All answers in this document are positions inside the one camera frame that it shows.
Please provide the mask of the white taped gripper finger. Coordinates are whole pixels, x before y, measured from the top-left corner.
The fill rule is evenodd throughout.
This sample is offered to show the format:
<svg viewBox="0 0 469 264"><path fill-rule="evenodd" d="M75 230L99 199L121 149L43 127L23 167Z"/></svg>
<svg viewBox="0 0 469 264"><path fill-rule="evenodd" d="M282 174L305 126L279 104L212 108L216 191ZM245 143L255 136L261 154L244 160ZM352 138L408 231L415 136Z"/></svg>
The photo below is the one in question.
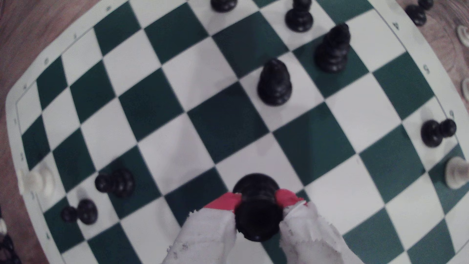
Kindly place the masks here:
<svg viewBox="0 0 469 264"><path fill-rule="evenodd" d="M279 245L288 264L362 264L339 231L322 217L311 202L287 189L275 200L283 208Z"/></svg>
<svg viewBox="0 0 469 264"><path fill-rule="evenodd" d="M190 213L164 264L225 264L236 241L234 210L241 194L225 193Z"/></svg>

